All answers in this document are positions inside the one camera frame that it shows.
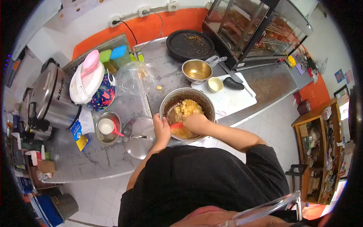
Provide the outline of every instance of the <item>forearm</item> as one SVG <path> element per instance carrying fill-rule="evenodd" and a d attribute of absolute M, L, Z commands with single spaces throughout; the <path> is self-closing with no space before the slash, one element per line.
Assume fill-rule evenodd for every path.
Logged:
<path fill-rule="evenodd" d="M 267 145 L 263 139 L 253 133 L 238 128 L 218 125 L 212 122 L 206 125 L 203 134 L 212 136 L 228 144 L 234 149 L 244 153 L 248 151 L 253 145 Z"/>
<path fill-rule="evenodd" d="M 156 144 L 152 147 L 149 154 L 142 160 L 142 162 L 137 166 L 135 171 L 132 173 L 129 183 L 127 184 L 126 191 L 129 189 L 134 188 L 136 179 L 139 176 L 141 170 L 145 168 L 146 162 L 149 160 L 149 158 L 156 153 L 159 153 L 160 151 L 164 150 L 166 148 L 166 145 L 156 142 Z"/>

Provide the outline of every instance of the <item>round pan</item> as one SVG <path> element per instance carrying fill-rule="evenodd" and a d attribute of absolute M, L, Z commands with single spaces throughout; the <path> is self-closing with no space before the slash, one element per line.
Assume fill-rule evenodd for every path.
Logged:
<path fill-rule="evenodd" d="M 205 34 L 194 30 L 178 30 L 166 39 L 169 54 L 177 61 L 206 60 L 214 53 L 214 44 Z"/>

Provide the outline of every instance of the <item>avocado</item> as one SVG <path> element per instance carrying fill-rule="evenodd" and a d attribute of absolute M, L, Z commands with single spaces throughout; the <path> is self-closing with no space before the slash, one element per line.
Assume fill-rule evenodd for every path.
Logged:
<path fill-rule="evenodd" d="M 227 77 L 226 79 L 224 79 L 223 84 L 226 87 L 231 88 L 233 90 L 243 90 L 243 89 L 245 89 L 245 86 L 243 84 L 237 83 L 236 81 L 234 81 L 232 79 L 232 77 Z"/>

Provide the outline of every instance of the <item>white cup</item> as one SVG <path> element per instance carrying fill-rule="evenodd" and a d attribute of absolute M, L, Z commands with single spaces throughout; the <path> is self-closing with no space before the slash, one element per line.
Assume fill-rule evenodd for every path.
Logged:
<path fill-rule="evenodd" d="M 114 126 L 112 120 L 110 120 L 108 118 L 104 118 L 99 121 L 98 129 L 103 135 L 110 135 L 113 132 L 113 130 L 115 129 L 115 126 Z"/>

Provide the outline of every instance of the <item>chair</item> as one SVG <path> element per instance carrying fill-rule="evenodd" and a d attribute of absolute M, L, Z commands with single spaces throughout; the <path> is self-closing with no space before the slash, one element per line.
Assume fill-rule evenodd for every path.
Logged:
<path fill-rule="evenodd" d="M 293 192 L 295 191 L 295 176 L 296 177 L 300 177 L 300 185 L 299 185 L 299 190 L 301 190 L 302 187 L 302 176 L 305 173 L 305 170 L 307 168 L 307 165 L 291 165 L 290 169 L 285 172 L 286 175 L 291 175 L 292 180 L 293 180 Z"/>

